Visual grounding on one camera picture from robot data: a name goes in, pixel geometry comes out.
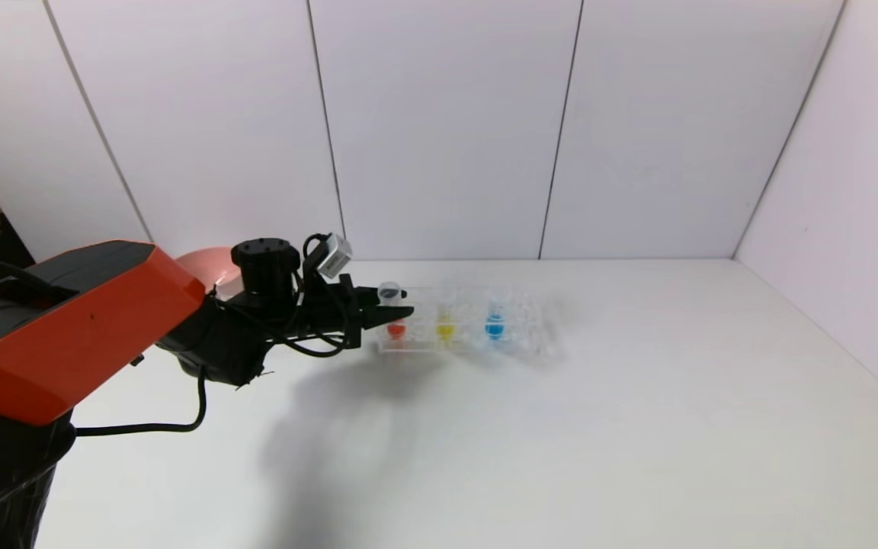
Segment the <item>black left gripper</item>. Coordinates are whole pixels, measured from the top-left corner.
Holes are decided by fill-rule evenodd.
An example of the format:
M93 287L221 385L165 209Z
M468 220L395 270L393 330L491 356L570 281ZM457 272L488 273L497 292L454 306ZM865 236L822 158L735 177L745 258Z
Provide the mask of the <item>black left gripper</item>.
M336 348L358 348L362 328L397 323L415 312L415 307L402 306L407 291L401 286L355 287L350 274L340 274L334 284L308 274L303 283L306 332Z

